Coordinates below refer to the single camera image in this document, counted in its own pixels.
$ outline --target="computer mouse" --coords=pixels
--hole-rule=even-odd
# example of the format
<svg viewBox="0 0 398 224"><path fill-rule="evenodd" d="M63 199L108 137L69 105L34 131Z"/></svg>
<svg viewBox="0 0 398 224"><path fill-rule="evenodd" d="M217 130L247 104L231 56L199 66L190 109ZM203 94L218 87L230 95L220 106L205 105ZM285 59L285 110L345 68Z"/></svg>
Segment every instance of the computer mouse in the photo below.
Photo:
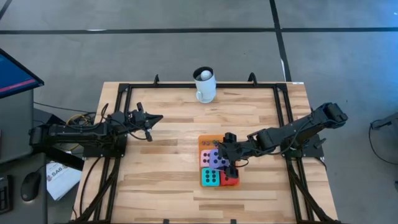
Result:
<svg viewBox="0 0 398 224"><path fill-rule="evenodd" d="M39 194L40 178L41 175L39 172L31 172L26 175L24 181L22 181L21 198L25 202L35 199Z"/></svg>

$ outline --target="colorful block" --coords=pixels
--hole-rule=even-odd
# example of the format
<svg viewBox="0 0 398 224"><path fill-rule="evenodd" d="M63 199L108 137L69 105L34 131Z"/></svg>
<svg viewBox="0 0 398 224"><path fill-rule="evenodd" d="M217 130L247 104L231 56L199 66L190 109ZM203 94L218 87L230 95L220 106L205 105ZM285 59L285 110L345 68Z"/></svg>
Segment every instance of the colorful block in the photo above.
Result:
<svg viewBox="0 0 398 224"><path fill-rule="evenodd" d="M220 172L211 170L208 167L201 170L201 184L204 187L218 187L220 186Z"/></svg>
<svg viewBox="0 0 398 224"><path fill-rule="evenodd" d="M221 177L220 177L220 181L221 181L221 186L235 186L235 185L239 185L239 178L229 178L225 175L224 172L221 172Z"/></svg>
<svg viewBox="0 0 398 224"><path fill-rule="evenodd" d="M211 150L209 167L222 170L225 166L229 166L229 161L218 155L218 149Z"/></svg>
<svg viewBox="0 0 398 224"><path fill-rule="evenodd" d="M202 150L200 152L200 167L209 167L210 151L211 150Z"/></svg>

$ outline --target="wooden table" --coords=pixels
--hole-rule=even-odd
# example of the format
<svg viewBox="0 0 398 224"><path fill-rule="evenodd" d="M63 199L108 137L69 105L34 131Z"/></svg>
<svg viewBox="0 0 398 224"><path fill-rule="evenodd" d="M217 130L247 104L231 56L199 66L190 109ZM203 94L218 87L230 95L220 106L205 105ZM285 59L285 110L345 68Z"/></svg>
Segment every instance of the wooden table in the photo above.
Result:
<svg viewBox="0 0 398 224"><path fill-rule="evenodd" d="M113 112L118 85L104 83L97 114L106 103L109 103L107 113ZM305 86L287 83L287 87L294 119L309 114ZM238 141L245 141L249 133L279 127L272 90L217 89L215 100L209 104L199 103L195 91L194 88L133 89L130 110L142 102L148 113L162 114L164 118L151 132L153 142L129 137L126 155L121 160L112 222L161 223L168 218L171 223L229 223L231 219L237 219L238 223L295 223L286 164L281 156L250 158L249 165L239 169L239 188L204 189L199 183L199 135L232 132ZM287 123L283 95L279 95ZM94 161L91 158L85 162L81 183ZM103 161L97 163L90 175L83 209L98 191ZM325 168L315 159L305 158L303 162L311 194L329 216L337 218ZM76 210L82 185L75 201ZM108 196L104 198L102 218ZM306 218L302 198L301 204Z"/></svg>

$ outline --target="white paper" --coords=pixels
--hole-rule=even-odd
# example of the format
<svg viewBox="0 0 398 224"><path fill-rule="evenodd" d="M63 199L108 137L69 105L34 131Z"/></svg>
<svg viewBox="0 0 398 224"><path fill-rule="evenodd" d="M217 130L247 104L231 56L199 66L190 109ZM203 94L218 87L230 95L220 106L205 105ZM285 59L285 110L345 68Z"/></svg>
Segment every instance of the white paper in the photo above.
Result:
<svg viewBox="0 0 398 224"><path fill-rule="evenodd" d="M80 181L81 171L59 163L49 163L47 168L47 191L54 200L60 200Z"/></svg>

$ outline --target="wooden tabletop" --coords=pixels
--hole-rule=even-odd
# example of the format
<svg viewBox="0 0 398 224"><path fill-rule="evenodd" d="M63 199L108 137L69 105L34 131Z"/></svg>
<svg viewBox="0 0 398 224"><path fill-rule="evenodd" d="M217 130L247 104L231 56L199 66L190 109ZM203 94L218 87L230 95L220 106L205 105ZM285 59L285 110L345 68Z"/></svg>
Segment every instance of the wooden tabletop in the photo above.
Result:
<svg viewBox="0 0 398 224"><path fill-rule="evenodd" d="M113 112L118 85L104 83L98 114L106 103L107 113ZM305 86L287 86L294 119L309 114ZM281 156L250 158L248 166L239 168L238 188L202 188L199 183L199 135L232 132L238 141L245 141L249 133L279 127L273 91L220 88L209 104L199 103L195 92L194 88L133 89L130 110L141 102L148 113L162 114L164 118L154 126L152 142L129 137L126 155L121 160L112 222L161 223L168 218L171 223L229 223L231 219L238 223L295 223L286 164ZM280 98L287 123L281 92ZM85 162L81 183L94 161L91 158ZM90 175L83 210L98 191L103 161L97 163ZM315 159L305 158L303 162L310 193L329 216L337 218L325 168ZM76 211L82 185L76 196ZM104 198L102 218L108 195ZM300 199L306 218L301 195Z"/></svg>

